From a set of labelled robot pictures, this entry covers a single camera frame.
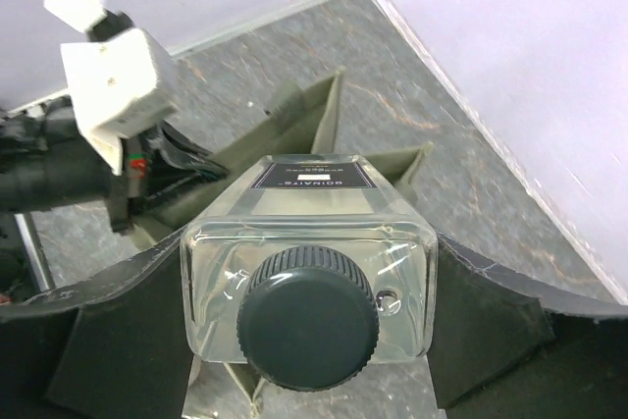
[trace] red component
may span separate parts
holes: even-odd
[[[146,177],[146,168],[148,167],[148,163],[146,162],[146,159],[144,158],[140,158],[140,159],[132,159],[131,160],[131,168],[135,171],[137,171],[137,178],[138,179],[143,179],[144,177]]]

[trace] gray floor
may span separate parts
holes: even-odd
[[[188,136],[220,148],[264,119],[285,78],[306,86],[347,67],[338,152],[368,152],[432,140],[418,208],[433,225],[502,264],[544,282],[612,300],[585,262],[526,194],[467,117],[370,0],[334,0],[181,61]],[[60,285],[134,253],[112,236],[104,210],[81,205],[35,215]],[[265,417],[440,417],[427,364],[369,367],[326,393],[270,387]],[[222,367],[205,365],[191,389],[192,417],[242,418],[241,394]]]

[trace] speckled floor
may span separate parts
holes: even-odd
[[[339,152],[431,140],[417,180],[418,208],[433,225],[502,264],[544,282],[612,300],[585,262],[526,194],[491,147],[370,0],[333,0],[181,60],[183,109],[173,123],[210,149],[264,119],[283,79],[307,86],[347,68]],[[68,285],[134,253],[112,236],[101,206],[37,214],[55,281]],[[269,387],[263,417],[431,418],[427,363],[372,366],[325,393]],[[243,418],[248,408],[220,365],[191,388],[190,417]]]

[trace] liquid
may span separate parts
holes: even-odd
[[[282,157],[300,162],[303,157]],[[373,363],[402,362],[431,341],[436,235],[362,158],[370,188],[251,188],[277,161],[260,161],[228,188],[183,237],[187,335],[206,361],[244,363],[236,317],[248,279],[269,256],[324,245],[352,259],[376,296],[380,335]]]

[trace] clear glass bottle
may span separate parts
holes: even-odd
[[[403,362],[431,342],[437,236],[363,157],[268,156],[183,234],[187,335],[205,361],[244,363],[238,309],[251,275],[291,247],[329,247],[362,270],[377,305],[371,363]]]

